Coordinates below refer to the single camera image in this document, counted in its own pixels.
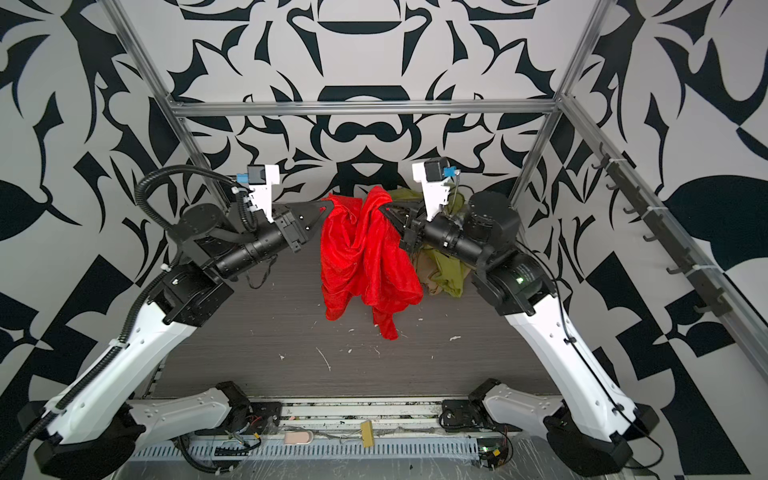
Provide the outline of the red cloth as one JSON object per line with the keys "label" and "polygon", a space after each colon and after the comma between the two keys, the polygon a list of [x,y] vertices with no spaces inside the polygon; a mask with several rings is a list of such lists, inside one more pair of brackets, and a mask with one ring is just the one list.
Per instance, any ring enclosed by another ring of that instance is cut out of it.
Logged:
{"label": "red cloth", "polygon": [[358,297],[386,340],[399,333],[394,315],[423,299],[423,287],[401,237],[380,208],[392,201],[382,187],[362,198],[330,195],[321,232],[321,282],[325,317],[339,319]]}

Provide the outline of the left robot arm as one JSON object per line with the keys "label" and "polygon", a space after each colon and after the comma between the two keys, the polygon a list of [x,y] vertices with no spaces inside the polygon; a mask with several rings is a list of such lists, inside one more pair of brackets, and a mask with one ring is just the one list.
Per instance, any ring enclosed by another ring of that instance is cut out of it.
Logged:
{"label": "left robot arm", "polygon": [[250,427],[252,404],[235,383],[221,382],[196,395],[140,406],[130,397],[177,346],[199,330],[233,295],[231,282],[298,251],[338,212],[330,199],[280,204],[273,221],[238,231],[217,206],[202,204],[170,229],[179,256],[138,294],[119,335],[61,394],[19,414],[24,435],[1,466],[38,441],[34,457],[42,473],[61,479],[103,479],[138,449],[156,442],[181,443],[201,430],[234,436]]}

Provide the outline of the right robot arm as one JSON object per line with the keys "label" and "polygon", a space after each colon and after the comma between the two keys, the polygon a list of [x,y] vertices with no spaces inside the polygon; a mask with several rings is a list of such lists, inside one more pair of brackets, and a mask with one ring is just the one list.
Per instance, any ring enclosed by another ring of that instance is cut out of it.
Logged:
{"label": "right robot arm", "polygon": [[626,395],[588,348],[565,311],[553,273],[518,241],[521,218],[507,198],[483,191],[454,215],[425,200],[391,201],[379,210],[406,252],[428,246],[470,266],[478,294],[528,343],[555,383],[559,394],[549,399],[484,382],[470,400],[488,426],[544,439],[582,477],[629,467],[631,441],[648,438],[658,415]]}

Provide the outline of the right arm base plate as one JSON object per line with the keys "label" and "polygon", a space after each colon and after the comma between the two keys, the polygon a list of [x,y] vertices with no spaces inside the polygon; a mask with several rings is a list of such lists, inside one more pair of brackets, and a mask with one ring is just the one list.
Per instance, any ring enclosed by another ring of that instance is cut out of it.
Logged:
{"label": "right arm base plate", "polygon": [[471,400],[443,400],[438,424],[448,432],[475,430],[521,432],[518,427],[494,421],[480,402]]}

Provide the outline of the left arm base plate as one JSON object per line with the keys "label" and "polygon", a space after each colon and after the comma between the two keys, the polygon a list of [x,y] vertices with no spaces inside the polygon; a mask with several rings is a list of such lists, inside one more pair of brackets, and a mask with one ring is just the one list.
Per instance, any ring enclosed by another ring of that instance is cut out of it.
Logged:
{"label": "left arm base plate", "polygon": [[275,431],[281,422],[282,407],[279,401],[252,402],[240,433],[264,435]]}

